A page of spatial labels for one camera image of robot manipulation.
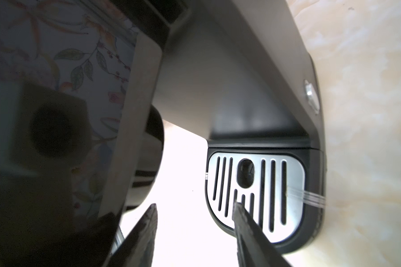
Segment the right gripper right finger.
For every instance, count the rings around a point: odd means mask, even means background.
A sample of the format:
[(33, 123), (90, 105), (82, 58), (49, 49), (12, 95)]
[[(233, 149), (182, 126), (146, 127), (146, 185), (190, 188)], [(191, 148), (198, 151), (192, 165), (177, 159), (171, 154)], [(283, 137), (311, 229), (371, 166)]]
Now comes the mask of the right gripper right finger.
[(245, 207), (235, 202), (232, 219), (237, 239), (237, 259), (241, 267), (288, 267)]

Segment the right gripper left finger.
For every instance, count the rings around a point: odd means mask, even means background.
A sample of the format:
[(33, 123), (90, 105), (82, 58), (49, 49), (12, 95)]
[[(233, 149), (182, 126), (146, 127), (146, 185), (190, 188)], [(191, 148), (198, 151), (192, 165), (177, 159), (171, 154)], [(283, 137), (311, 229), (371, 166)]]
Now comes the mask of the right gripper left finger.
[(108, 267), (151, 267), (158, 226), (157, 205), (151, 204), (110, 257)]

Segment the black coffee machine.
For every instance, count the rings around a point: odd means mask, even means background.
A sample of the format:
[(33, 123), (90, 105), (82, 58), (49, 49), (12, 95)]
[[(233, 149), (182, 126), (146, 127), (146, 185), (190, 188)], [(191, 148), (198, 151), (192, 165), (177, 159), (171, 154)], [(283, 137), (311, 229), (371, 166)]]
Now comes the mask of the black coffee machine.
[(286, 1), (0, 1), (0, 267), (108, 267), (166, 121), (206, 139), (225, 233), (239, 202), (282, 257), (315, 239), (324, 119)]

